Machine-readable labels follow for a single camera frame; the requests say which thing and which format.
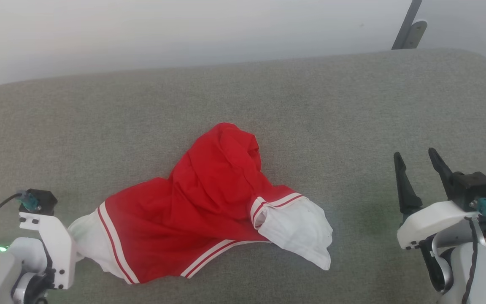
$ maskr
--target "white bracket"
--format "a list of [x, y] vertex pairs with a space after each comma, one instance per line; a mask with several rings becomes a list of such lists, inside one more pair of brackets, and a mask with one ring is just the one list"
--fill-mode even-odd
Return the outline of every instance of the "white bracket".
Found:
[[397, 230], [397, 240], [403, 249], [411, 249], [427, 237], [449, 228], [465, 217], [477, 217], [478, 212], [465, 212], [453, 201], [437, 202], [408, 216]]
[[39, 231], [52, 260], [54, 288], [69, 289], [74, 282], [76, 243], [66, 227], [55, 216], [20, 212], [20, 228]]

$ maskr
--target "white sleeve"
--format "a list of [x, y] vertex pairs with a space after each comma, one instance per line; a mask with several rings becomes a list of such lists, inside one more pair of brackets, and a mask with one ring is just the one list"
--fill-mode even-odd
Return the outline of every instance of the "white sleeve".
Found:
[[324, 210], [308, 198], [301, 196], [280, 207], [264, 204], [254, 226], [280, 248], [299, 254], [323, 270], [330, 268], [327, 247], [332, 243], [332, 228]]
[[91, 258], [102, 267], [103, 271], [125, 279], [113, 256], [110, 240], [106, 236], [96, 210], [75, 220], [68, 231], [78, 246], [77, 261], [84, 257]]

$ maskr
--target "gray fabric surface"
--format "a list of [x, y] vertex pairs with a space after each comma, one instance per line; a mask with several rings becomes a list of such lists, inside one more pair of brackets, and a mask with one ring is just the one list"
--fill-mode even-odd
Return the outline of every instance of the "gray fabric surface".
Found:
[[[454, 171], [486, 174], [486, 58], [400, 50], [301, 60], [155, 69], [0, 86], [0, 201], [37, 188], [65, 225], [108, 195], [167, 176], [218, 122], [254, 133], [263, 171], [311, 198], [333, 232], [330, 271], [270, 244], [222, 254], [194, 278], [127, 285], [94, 262], [69, 303], [435, 303], [419, 252], [400, 250], [393, 153], [426, 205], [445, 200], [427, 149]], [[18, 229], [0, 210], [0, 243]]]

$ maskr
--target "gray bracket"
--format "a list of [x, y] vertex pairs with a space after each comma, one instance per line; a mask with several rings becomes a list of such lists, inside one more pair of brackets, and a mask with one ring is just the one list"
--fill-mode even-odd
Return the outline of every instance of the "gray bracket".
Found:
[[402, 49], [414, 49], [417, 48], [417, 45], [421, 41], [421, 37], [423, 37], [423, 33], [427, 29], [427, 22], [426, 21], [418, 21], [413, 23], [410, 27], [410, 31], [408, 36], [406, 37], [405, 43], [402, 45]]
[[419, 6], [421, 5], [421, 1], [422, 0], [412, 0], [391, 50], [400, 50], [403, 48], [406, 38], [408, 37], [408, 33], [410, 32], [413, 20], [415, 19], [415, 15], [417, 15], [417, 11], [419, 10]]

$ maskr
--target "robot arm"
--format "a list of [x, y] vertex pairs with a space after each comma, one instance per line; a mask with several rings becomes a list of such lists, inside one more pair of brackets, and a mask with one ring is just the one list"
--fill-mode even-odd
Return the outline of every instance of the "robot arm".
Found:
[[449, 201], [422, 208], [395, 153], [395, 171], [403, 224], [397, 240], [404, 250], [420, 250], [439, 304], [486, 303], [486, 176], [452, 173], [430, 149]]
[[41, 240], [19, 237], [0, 252], [0, 304], [46, 304], [48, 289], [73, 285], [77, 247], [54, 217], [51, 192], [29, 189], [18, 198], [20, 228], [39, 231]]

